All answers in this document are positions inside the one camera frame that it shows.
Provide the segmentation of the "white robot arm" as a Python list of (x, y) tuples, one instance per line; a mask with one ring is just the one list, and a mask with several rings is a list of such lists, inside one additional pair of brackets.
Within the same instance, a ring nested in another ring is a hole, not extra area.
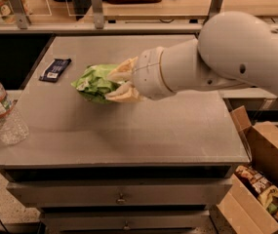
[(221, 13), (197, 37), (146, 50), (123, 61), (107, 79), (120, 87), (105, 98), (118, 102), (252, 86), (278, 97), (278, 31), (246, 13)]

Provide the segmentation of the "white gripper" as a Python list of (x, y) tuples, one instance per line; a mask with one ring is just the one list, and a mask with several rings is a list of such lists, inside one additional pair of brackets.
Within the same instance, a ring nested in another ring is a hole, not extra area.
[(161, 71), (163, 47), (143, 51), (139, 57), (128, 58), (106, 76), (111, 82), (126, 82), (105, 98), (115, 102), (141, 102), (145, 98), (159, 100), (176, 93), (165, 84)]

